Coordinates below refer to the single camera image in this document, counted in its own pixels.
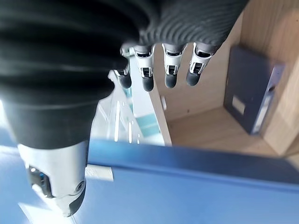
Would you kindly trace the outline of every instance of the blue surface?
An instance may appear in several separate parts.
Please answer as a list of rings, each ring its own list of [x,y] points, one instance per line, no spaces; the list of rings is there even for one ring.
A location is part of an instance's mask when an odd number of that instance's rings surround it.
[[[299,173],[284,160],[91,140],[88,161],[114,181],[87,180],[78,224],[299,222]],[[0,223],[28,223],[18,202],[46,206],[16,149],[0,148],[0,170]]]
[[[137,120],[140,128],[158,124],[154,113],[151,113],[151,114],[148,114],[148,115],[145,115],[142,117],[138,117],[138,118],[136,118],[136,120]]]
[[[160,133],[160,127],[159,125],[153,125],[148,127],[142,127],[140,128],[142,135],[146,138],[154,134]]]
[[[6,129],[0,127],[0,146],[16,147],[16,143],[12,140]]]

